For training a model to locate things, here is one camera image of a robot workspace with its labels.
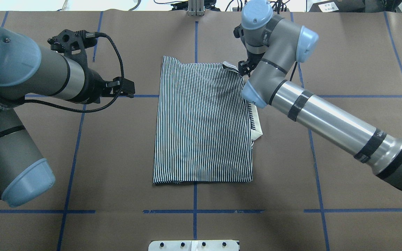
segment white label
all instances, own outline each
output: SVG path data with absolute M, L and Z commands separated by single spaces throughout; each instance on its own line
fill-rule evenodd
M 321 5 L 318 5 L 320 10 L 322 12 L 331 12 L 331 11 L 337 11 L 339 10 L 338 7 L 336 6 L 335 2 L 331 2 L 331 3 L 323 3 Z

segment blue joint cover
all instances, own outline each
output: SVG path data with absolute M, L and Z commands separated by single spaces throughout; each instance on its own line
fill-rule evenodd
M 266 0 L 252 0 L 241 11 L 241 26 L 246 30 L 257 30 L 273 17 L 273 8 Z
M 241 90 L 241 97 L 260 108 L 264 108 L 267 105 L 249 81 L 246 82 L 243 90 Z
M 0 27 L 0 86 L 14 86 L 40 67 L 40 47 L 31 38 Z
M 316 32 L 302 26 L 300 29 L 299 41 L 297 43 L 296 61 L 305 62 L 313 53 L 319 41 L 319 35 Z
M 46 159 L 37 160 L 20 173 L 4 190 L 1 198 L 10 207 L 22 205 L 49 190 L 55 176 Z

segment striped cloth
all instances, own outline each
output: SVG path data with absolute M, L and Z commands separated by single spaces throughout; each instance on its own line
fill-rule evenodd
M 228 62 L 164 57 L 153 183 L 252 181 L 252 144 L 262 133 L 243 86 Z

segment robotic arm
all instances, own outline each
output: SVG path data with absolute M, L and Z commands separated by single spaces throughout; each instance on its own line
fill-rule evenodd
M 274 106 L 402 190 L 402 138 L 394 138 L 285 80 L 295 61 L 305 62 L 315 49 L 319 39 L 315 32 L 273 15 L 266 0 L 252 0 L 244 6 L 241 25 L 233 33 L 241 38 L 248 54 L 246 62 L 239 62 L 240 73 L 250 74 L 255 69 L 241 92 L 244 99 L 260 108 Z
M 122 76 L 113 81 L 104 81 L 88 68 L 85 49 L 95 46 L 97 37 L 108 38 L 118 55 Z M 40 103 L 88 113 L 110 106 L 119 95 L 132 98 L 134 94 L 134 83 L 124 78 L 120 55 L 108 35 L 64 30 L 48 43 L 50 50 L 27 36 L 0 27 L 0 200 L 11 207 L 32 200 L 55 183 L 47 160 L 12 108 Z M 100 103 L 99 97 L 113 100 L 98 109 L 77 110 L 41 100 L 25 100 L 28 93 L 78 104 Z

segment folded fabric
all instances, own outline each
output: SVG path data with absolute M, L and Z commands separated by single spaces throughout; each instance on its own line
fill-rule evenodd
M 253 140 L 262 133 L 243 86 L 228 62 L 164 57 L 153 183 L 252 181 Z

